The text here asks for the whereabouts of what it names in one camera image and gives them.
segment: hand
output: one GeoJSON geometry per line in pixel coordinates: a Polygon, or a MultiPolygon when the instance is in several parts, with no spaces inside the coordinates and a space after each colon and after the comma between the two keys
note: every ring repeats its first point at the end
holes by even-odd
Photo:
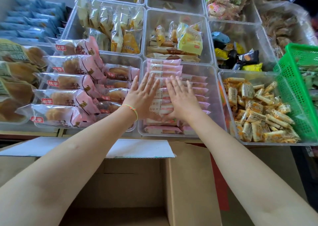
{"type": "Polygon", "coordinates": [[[138,88],[138,76],[133,79],[131,88],[123,102],[123,104],[128,104],[134,108],[138,113],[138,119],[143,120],[146,118],[153,119],[156,121],[161,121],[161,116],[156,115],[149,111],[150,104],[156,94],[159,87],[159,79],[154,83],[155,74],[149,73],[145,74],[140,87],[138,88]]]}
{"type": "Polygon", "coordinates": [[[189,122],[189,117],[191,115],[193,116],[197,112],[202,111],[188,80],[187,87],[185,87],[178,76],[176,78],[171,76],[170,80],[166,79],[166,84],[174,110],[171,114],[166,115],[162,119],[162,122],[173,120],[175,118],[189,122]]]}

